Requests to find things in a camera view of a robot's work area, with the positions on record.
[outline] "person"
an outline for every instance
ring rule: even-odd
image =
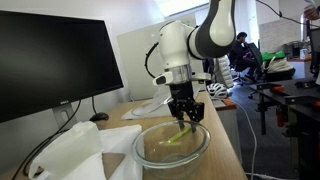
[[[317,9],[312,5],[309,5],[309,6],[305,7],[303,14],[304,14],[304,17],[309,19],[309,20],[318,20],[318,19],[320,19],[320,16],[319,16],[319,14],[317,12]]]
[[[250,81],[256,82],[254,73],[257,68],[257,63],[251,58],[251,53],[246,42],[247,33],[240,32],[237,35],[237,40],[233,44],[229,52],[230,62],[236,62],[237,65],[249,67],[248,73],[245,75]]]

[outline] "wooden desk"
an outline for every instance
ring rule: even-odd
[[[134,124],[140,124],[142,130],[146,130],[156,124],[173,121],[173,117],[160,117],[136,120],[121,120],[121,116],[130,109],[137,107],[143,101],[119,104],[113,110],[108,112],[110,119],[108,121],[97,122],[103,128],[116,128]],[[197,171],[192,174],[190,179],[221,179],[221,180],[247,180],[245,172],[233,150],[228,136],[222,126],[220,118],[214,108],[207,92],[200,92],[197,102],[205,103],[205,114],[201,124],[204,125],[211,134],[211,142],[203,154],[203,160]]]
[[[222,125],[229,137],[233,149],[242,163],[241,146],[238,130],[237,105],[230,98],[222,100],[225,107],[216,108]]]

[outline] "black cable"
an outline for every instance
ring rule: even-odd
[[[297,23],[297,24],[302,24],[302,25],[305,25],[305,26],[307,25],[306,23],[301,23],[301,22],[296,21],[296,20],[294,20],[294,19],[284,17],[284,16],[282,15],[282,12],[281,12],[281,11],[280,11],[279,13],[276,12],[271,6],[269,6],[268,4],[266,4],[266,3],[264,3],[264,2],[262,2],[262,1],[260,1],[260,0],[256,0],[256,1],[259,2],[259,3],[261,3],[261,4],[263,4],[263,5],[265,5],[265,6],[267,6],[268,8],[270,8],[270,9],[271,9],[276,15],[278,15],[280,18],[283,18],[283,19],[286,19],[286,20],[289,20],[289,21],[293,21],[293,22],[295,22],[295,23]],[[320,28],[320,26],[317,26],[317,25],[312,25],[312,24],[310,24],[310,26]]]
[[[96,108],[94,106],[94,96],[92,96],[92,108],[93,108],[94,114],[97,114]]]
[[[26,161],[28,161],[28,163],[31,161],[31,159],[33,159],[35,157],[35,154],[38,153],[39,151],[41,151],[44,146],[47,145],[48,142],[50,142],[52,140],[53,137],[55,137],[57,134],[60,134],[61,131],[70,121],[71,119],[76,115],[76,113],[78,112],[79,110],[79,107],[80,107],[80,104],[81,104],[81,100],[79,101],[79,104],[77,106],[77,109],[75,110],[75,112],[72,114],[72,116],[67,120],[67,122],[61,126],[53,135],[51,135],[50,137],[48,137],[47,139],[45,139],[44,141],[42,141],[36,148],[34,148],[28,155],[27,157],[22,161],[22,163],[20,164],[20,166],[18,167],[17,171],[15,172],[15,174],[12,176],[12,180],[16,179],[19,171],[21,170],[22,166],[26,163]]]
[[[66,132],[66,131],[68,131],[68,130],[69,130],[69,129],[60,131],[58,134],[64,133],[64,132]],[[50,137],[48,137],[47,139],[45,139],[44,141],[42,141],[36,148],[34,148],[33,151],[30,153],[30,155],[33,154],[33,156],[32,156],[31,158],[29,158],[29,157],[27,156],[27,158],[29,158],[29,160],[26,162],[26,164],[24,165],[24,168],[23,168],[23,174],[24,174],[25,176],[28,176],[28,175],[29,175],[28,172],[27,172],[27,167],[28,167],[28,165],[30,164],[31,160],[35,157],[35,155],[37,155],[37,154],[43,149],[43,148],[40,148],[40,146],[43,145],[44,143],[48,143],[48,141],[50,141],[50,139],[54,138],[56,135],[51,135]]]
[[[149,68],[148,68],[148,60],[149,60],[149,57],[150,55],[152,54],[153,50],[158,46],[159,42],[155,43],[152,48],[149,50],[149,52],[146,54],[146,59],[145,59],[145,62],[144,62],[144,66],[148,72],[148,74],[152,77],[152,78],[155,78],[155,76],[149,71]]]

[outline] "cable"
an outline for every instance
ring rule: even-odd
[[[92,96],[92,108],[93,108],[94,114],[97,114],[96,108],[94,106],[94,96]]]
[[[61,133],[64,133],[64,132],[66,132],[66,131],[68,131],[69,129],[66,129],[66,130],[63,130],[63,131],[60,131],[58,134],[61,134]],[[23,168],[23,174],[25,175],[25,176],[28,176],[29,174],[28,174],[28,172],[27,172],[27,167],[28,167],[28,165],[30,164],[30,162],[31,162],[31,160],[34,158],[34,156],[36,155],[36,154],[38,154],[41,150],[42,150],[42,148],[39,148],[40,146],[42,146],[44,143],[47,143],[48,141],[50,141],[50,139],[52,139],[52,138],[54,138],[56,135],[51,135],[50,137],[48,137],[47,139],[45,139],[44,141],[42,141],[36,148],[34,148],[33,149],[33,151],[30,153],[30,155],[31,154],[34,154],[31,158],[29,158],[29,160],[27,161],[27,163],[25,164],[25,166],[24,166],[24,168]]]
[[[281,178],[276,178],[272,176],[267,176],[264,174],[252,174],[252,176],[257,176],[262,180],[298,180],[298,179],[281,179]]]
[[[149,52],[146,54],[146,59],[145,59],[145,62],[144,62],[144,66],[148,72],[148,74],[152,77],[152,78],[155,78],[155,76],[149,71],[149,68],[148,68],[148,60],[149,60],[149,57],[150,55],[152,54],[153,50],[158,46],[159,42],[155,43],[152,48],[149,50]]]
[[[44,146],[46,146],[47,143],[52,140],[53,137],[55,137],[57,134],[60,134],[61,132],[63,132],[63,131],[61,131],[61,130],[62,130],[62,129],[71,121],[71,119],[76,115],[76,113],[77,113],[78,110],[79,110],[80,104],[81,104],[81,100],[79,101],[79,104],[78,104],[75,112],[71,115],[71,117],[67,120],[67,122],[66,122],[63,126],[61,126],[53,135],[51,135],[50,137],[48,137],[47,139],[45,139],[44,141],[42,141],[36,148],[34,148],[34,149],[27,155],[27,157],[22,161],[22,163],[21,163],[20,166],[18,167],[18,169],[17,169],[17,171],[15,172],[15,174],[12,176],[12,178],[11,178],[12,180],[16,179],[16,177],[17,177],[19,171],[21,170],[23,164],[25,164],[25,163],[28,161],[28,163],[26,163],[26,165],[25,165],[25,166],[27,166],[27,165],[30,163],[31,159],[33,159],[33,158],[35,157],[36,153],[40,152],[40,151],[44,148]]]
[[[284,17],[284,16],[282,15],[282,12],[281,12],[281,11],[280,11],[279,13],[276,12],[271,6],[269,6],[268,4],[266,4],[266,3],[264,3],[264,2],[262,2],[262,1],[260,1],[260,0],[256,0],[256,1],[259,2],[259,3],[261,3],[261,4],[263,4],[263,5],[265,5],[265,6],[267,6],[268,8],[270,8],[270,9],[271,9],[276,15],[278,15],[280,18],[283,18],[283,19],[286,19],[286,20],[289,20],[289,21],[293,21],[293,22],[295,22],[295,23],[297,23],[297,24],[302,24],[302,25],[305,25],[305,26],[307,25],[307,24],[305,24],[305,23],[301,23],[301,22],[296,21],[296,20],[294,20],[294,19]],[[310,26],[320,28],[320,26],[317,26],[317,25],[312,25],[312,24],[310,24]]]
[[[228,100],[228,99],[220,99],[220,98],[211,98],[211,99],[218,99],[218,100],[224,100],[224,101],[233,102],[233,103],[237,104],[243,110],[243,112],[245,113],[245,115],[247,117],[247,120],[248,120],[249,127],[250,127],[252,135],[253,135],[253,139],[254,139],[254,150],[253,150],[252,162],[251,162],[251,174],[254,174],[254,163],[255,163],[255,159],[256,159],[257,144],[258,143],[257,143],[256,134],[255,134],[255,132],[254,132],[254,130],[252,128],[251,121],[250,121],[250,118],[249,118],[249,115],[248,115],[247,111],[245,110],[245,108],[242,105],[240,105],[239,103],[237,103],[235,101],[231,101],[231,100]]]

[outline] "black monitor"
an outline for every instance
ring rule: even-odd
[[[257,63],[257,71],[258,72],[261,72],[261,64],[262,64],[262,55],[261,55],[261,52],[260,50],[257,48],[256,44],[254,43],[248,43],[247,44],[254,60],[256,61]]]
[[[104,21],[0,11],[0,122],[123,87]]]
[[[320,28],[310,29],[310,46],[312,53],[312,61],[310,70],[313,73],[318,73],[320,64]]]

